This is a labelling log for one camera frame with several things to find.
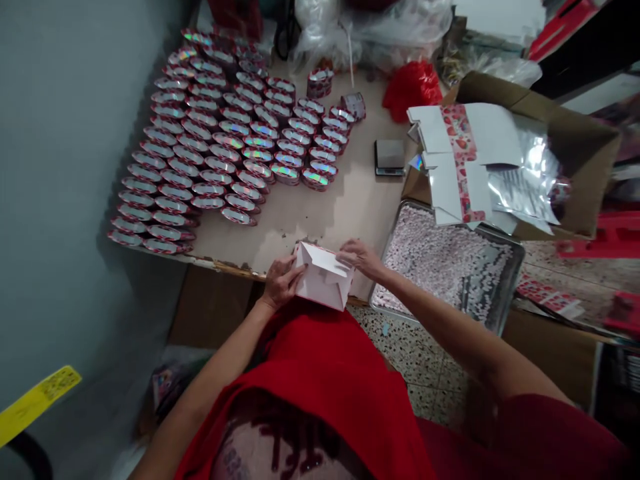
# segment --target table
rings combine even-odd
[[[277,62],[272,76],[289,78],[296,84],[297,98],[306,94],[306,76],[290,78],[287,65]],[[271,262],[290,255],[298,240],[337,251],[348,238],[360,238],[382,254],[404,184],[404,178],[376,177],[374,146],[377,139],[406,142],[408,124],[394,123],[381,102],[387,82],[367,82],[364,73],[355,74],[355,88],[348,73],[337,75],[331,94],[320,100],[325,107],[338,105],[340,96],[360,92],[367,106],[367,118],[356,124],[344,154],[338,158],[336,180],[326,192],[300,185],[273,186],[261,205],[258,225],[246,227],[226,220],[217,211],[206,211],[195,230],[193,250],[172,258],[200,267],[263,281]],[[367,303],[372,282],[356,273],[350,303]]]

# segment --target red shirt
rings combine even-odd
[[[413,415],[402,376],[348,312],[295,299],[263,334],[267,360],[225,388],[177,479],[208,479],[242,391],[269,392],[332,427],[377,479],[606,478],[627,452],[582,412],[539,395],[505,402],[487,450]]]

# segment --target terrazzo floor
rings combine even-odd
[[[582,300],[579,318],[600,326],[618,290],[640,294],[640,259],[571,259],[555,254],[553,242],[523,242],[522,272]],[[464,420],[469,378],[418,323],[370,308],[347,307],[373,344],[407,382],[413,412],[454,430]]]

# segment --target gray wall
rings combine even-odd
[[[0,3],[0,410],[64,365],[82,374],[27,430],[58,479],[108,474],[173,317],[185,266],[104,234],[190,7]],[[0,477],[25,473],[0,450]]]

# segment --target white paper box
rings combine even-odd
[[[299,242],[295,248],[297,256],[293,267],[308,265],[295,294],[298,297],[344,311],[347,304],[353,267],[338,262],[334,252]]]

